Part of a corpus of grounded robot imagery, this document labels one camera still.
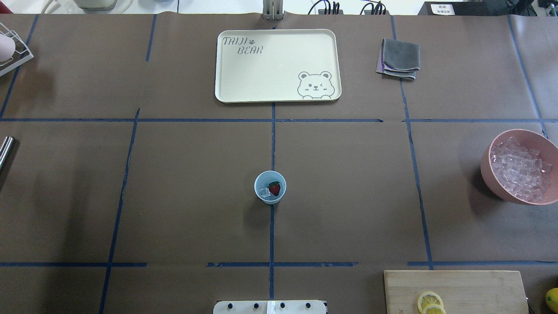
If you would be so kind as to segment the steel muddler black tip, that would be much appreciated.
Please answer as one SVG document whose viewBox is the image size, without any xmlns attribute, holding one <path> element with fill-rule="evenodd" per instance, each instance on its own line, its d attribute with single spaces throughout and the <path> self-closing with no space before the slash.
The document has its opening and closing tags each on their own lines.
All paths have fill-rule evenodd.
<svg viewBox="0 0 558 314">
<path fill-rule="evenodd" d="M 4 166 L 9 157 L 14 141 L 15 141 L 14 137 L 7 136 L 4 138 L 0 146 L 0 172 L 2 172 L 2 169 L 4 169 Z"/>
</svg>

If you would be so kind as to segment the light blue plastic cup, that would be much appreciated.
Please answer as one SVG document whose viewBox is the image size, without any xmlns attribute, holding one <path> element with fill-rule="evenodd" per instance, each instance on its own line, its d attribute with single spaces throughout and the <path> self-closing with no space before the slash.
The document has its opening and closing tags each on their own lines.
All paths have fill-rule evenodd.
<svg viewBox="0 0 558 314">
<path fill-rule="evenodd" d="M 281 183 L 281 193 L 279 194 L 278 197 L 275 197 L 273 195 L 271 195 L 271 197 L 267 197 L 267 198 L 260 198 L 257 195 L 257 189 L 262 188 L 262 187 L 268 187 L 269 183 L 271 183 L 272 181 L 279 181 Z M 276 171 L 264 171 L 263 173 L 261 173 L 260 175 L 257 176 L 257 178 L 255 179 L 254 182 L 254 191 L 255 194 L 257 195 L 257 197 L 262 200 L 264 203 L 269 204 L 269 205 L 273 205 L 278 203 L 281 198 L 283 197 L 283 195 L 285 194 L 287 190 L 287 183 L 285 181 L 285 178 L 283 177 L 283 175 L 281 175 L 279 172 Z"/>
</svg>

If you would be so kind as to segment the clear ice cube pile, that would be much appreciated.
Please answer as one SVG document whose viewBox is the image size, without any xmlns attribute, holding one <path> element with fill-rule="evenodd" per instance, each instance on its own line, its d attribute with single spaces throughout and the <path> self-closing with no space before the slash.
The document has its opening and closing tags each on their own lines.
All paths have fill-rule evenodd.
<svg viewBox="0 0 558 314">
<path fill-rule="evenodd" d="M 490 149 L 490 167 L 497 181 L 523 201 L 542 201 L 554 167 L 537 149 L 520 145 L 516 137 L 497 141 Z"/>
</svg>

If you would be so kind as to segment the pink upturned cup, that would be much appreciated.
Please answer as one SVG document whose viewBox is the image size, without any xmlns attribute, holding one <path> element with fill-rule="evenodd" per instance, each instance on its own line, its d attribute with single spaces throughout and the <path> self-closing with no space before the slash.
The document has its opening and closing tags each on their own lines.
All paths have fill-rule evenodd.
<svg viewBox="0 0 558 314">
<path fill-rule="evenodd" d="M 12 58 L 15 53 L 15 41 L 6 34 L 0 34 L 0 62 L 6 62 Z"/>
</svg>

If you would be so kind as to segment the cream bear serving tray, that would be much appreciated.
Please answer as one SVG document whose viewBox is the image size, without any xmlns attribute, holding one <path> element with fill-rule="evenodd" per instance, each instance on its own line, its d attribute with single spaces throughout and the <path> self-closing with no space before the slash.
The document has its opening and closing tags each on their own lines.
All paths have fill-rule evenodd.
<svg viewBox="0 0 558 314">
<path fill-rule="evenodd" d="M 214 94 L 223 103 L 335 101 L 342 94 L 336 36 L 328 29 L 223 31 Z"/>
</svg>

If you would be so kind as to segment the purple folded cloth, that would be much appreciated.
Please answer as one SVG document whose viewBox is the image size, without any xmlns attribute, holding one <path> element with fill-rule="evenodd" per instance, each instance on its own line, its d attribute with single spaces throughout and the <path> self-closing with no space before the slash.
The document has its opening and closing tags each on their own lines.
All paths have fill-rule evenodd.
<svg viewBox="0 0 558 314">
<path fill-rule="evenodd" d="M 383 55 L 384 55 L 384 42 L 382 42 L 381 49 L 378 55 L 378 62 L 376 72 L 379 74 L 384 74 L 384 62 L 383 62 Z"/>
</svg>

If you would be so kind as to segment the grey folded cloth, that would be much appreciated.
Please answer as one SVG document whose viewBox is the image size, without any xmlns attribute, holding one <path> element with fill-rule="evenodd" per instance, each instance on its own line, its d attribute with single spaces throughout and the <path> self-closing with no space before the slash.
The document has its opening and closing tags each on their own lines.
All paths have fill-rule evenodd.
<svg viewBox="0 0 558 314">
<path fill-rule="evenodd" d="M 412 42 L 383 38 L 384 75 L 415 80 L 421 68 L 421 46 Z"/>
</svg>

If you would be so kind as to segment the bamboo cutting board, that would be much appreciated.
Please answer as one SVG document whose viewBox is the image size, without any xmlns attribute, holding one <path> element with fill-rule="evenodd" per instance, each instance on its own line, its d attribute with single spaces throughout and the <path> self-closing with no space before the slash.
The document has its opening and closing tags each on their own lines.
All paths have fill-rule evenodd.
<svg viewBox="0 0 558 314">
<path fill-rule="evenodd" d="M 527 314 L 521 274 L 508 270 L 385 270 L 389 314 L 418 314 L 418 297 L 438 294 L 448 314 Z"/>
</svg>

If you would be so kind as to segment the lemon slices row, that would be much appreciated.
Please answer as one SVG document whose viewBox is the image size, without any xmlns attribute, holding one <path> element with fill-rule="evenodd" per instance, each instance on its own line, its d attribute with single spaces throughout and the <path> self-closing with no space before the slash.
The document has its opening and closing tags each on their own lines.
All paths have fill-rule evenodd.
<svg viewBox="0 0 558 314">
<path fill-rule="evenodd" d="M 442 298 L 433 291 L 420 294 L 416 306 L 419 314 L 446 314 Z"/>
</svg>

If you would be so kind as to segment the pink bowl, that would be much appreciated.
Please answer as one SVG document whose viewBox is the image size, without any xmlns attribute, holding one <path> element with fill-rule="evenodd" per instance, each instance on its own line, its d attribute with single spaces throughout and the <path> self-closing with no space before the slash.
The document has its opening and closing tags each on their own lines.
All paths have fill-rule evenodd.
<svg viewBox="0 0 558 314">
<path fill-rule="evenodd" d="M 550 174 L 551 185 L 546 191 L 542 201 L 523 201 L 514 195 L 511 195 L 504 187 L 497 181 L 494 172 L 490 167 L 490 149 L 495 145 L 497 141 L 504 140 L 507 137 L 516 137 L 520 145 L 523 145 L 530 149 L 537 149 L 541 152 L 542 158 L 551 163 L 554 167 L 552 173 Z M 557 153 L 558 149 L 554 143 L 548 140 L 543 135 L 535 133 L 530 130 L 523 129 L 512 129 L 499 134 L 490 144 L 487 151 L 484 153 L 481 162 L 481 174 L 484 182 L 487 184 L 488 188 L 498 197 L 504 199 L 505 201 L 510 201 L 512 203 L 521 205 L 549 205 L 557 201 Z"/>
</svg>

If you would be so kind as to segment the whole lemon bottom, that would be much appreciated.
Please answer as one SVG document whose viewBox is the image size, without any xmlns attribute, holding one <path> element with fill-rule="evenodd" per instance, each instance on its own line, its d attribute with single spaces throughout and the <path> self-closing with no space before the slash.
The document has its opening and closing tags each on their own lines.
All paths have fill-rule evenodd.
<svg viewBox="0 0 558 314">
<path fill-rule="evenodd" d="M 558 288 L 552 288 L 545 294 L 545 302 L 549 310 L 558 314 Z"/>
</svg>

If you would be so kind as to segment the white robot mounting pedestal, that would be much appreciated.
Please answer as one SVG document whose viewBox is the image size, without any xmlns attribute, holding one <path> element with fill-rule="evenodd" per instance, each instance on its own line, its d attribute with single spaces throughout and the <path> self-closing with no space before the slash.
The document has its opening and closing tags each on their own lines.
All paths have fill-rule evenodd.
<svg viewBox="0 0 558 314">
<path fill-rule="evenodd" d="M 327 314 L 322 300 L 222 300 L 214 314 Z"/>
</svg>

